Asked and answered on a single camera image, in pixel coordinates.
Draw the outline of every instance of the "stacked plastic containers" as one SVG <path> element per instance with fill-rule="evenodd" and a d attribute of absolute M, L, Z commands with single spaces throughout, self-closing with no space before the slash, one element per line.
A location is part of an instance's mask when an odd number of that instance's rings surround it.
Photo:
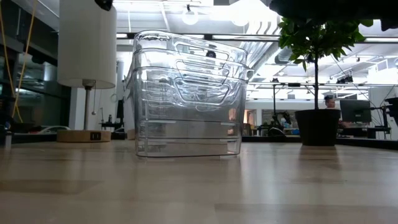
<path fill-rule="evenodd" d="M 135 36 L 133 51 L 124 117 L 138 156 L 240 153 L 252 75 L 245 50 L 148 30 Z"/>

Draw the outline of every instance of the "ceiling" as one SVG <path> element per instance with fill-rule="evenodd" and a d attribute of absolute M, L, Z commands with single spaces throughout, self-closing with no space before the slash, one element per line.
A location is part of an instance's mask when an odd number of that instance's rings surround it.
<path fill-rule="evenodd" d="M 32 0 L 13 0 L 26 11 L 32 11 Z M 38 0 L 37 17 L 58 30 L 59 0 Z M 187 11 L 186 3 L 190 3 L 192 11 L 198 13 L 198 21 L 188 25 L 183 21 L 183 13 Z M 139 32 L 142 30 L 156 29 L 184 34 L 278 34 L 277 23 L 280 17 L 268 10 L 259 0 L 240 0 L 231 6 L 214 6 L 213 0 L 202 1 L 149 1 L 149 0 L 114 0 L 118 11 L 118 32 Z M 245 26 L 244 20 L 251 18 Z M 192 12 L 188 13 L 186 20 L 194 19 Z M 372 27 L 360 27 L 364 36 L 398 37 L 398 29 L 381 31 L 379 21 L 374 21 Z M 118 40 L 118 45 L 129 46 L 130 40 Z M 307 72 L 301 66 L 290 62 L 275 64 L 275 57 L 281 54 L 277 43 L 266 42 L 225 42 L 246 49 L 249 52 L 248 65 L 255 70 L 255 82 L 269 82 L 277 77 L 283 82 L 313 82 L 314 67 L 310 65 Z M 331 57 L 323 58 L 320 62 L 320 81 L 335 83 L 336 80 L 349 73 L 354 77 L 354 82 L 370 82 L 369 71 L 377 68 L 379 63 L 386 63 L 389 58 L 398 58 L 398 44 L 357 44 L 352 52 L 346 51 L 347 57 L 339 62 Z M 118 60 L 131 61 L 131 54 L 118 52 Z M 398 78 L 388 79 L 384 82 L 398 83 Z M 272 96 L 267 90 L 259 90 L 258 85 L 253 85 L 255 91 L 248 95 Z"/>

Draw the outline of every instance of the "wooden lamp base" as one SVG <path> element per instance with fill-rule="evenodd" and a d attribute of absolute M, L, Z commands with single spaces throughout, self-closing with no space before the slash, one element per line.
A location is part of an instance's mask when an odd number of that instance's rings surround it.
<path fill-rule="evenodd" d="M 97 130 L 59 130 L 57 142 L 109 142 L 110 131 Z"/>

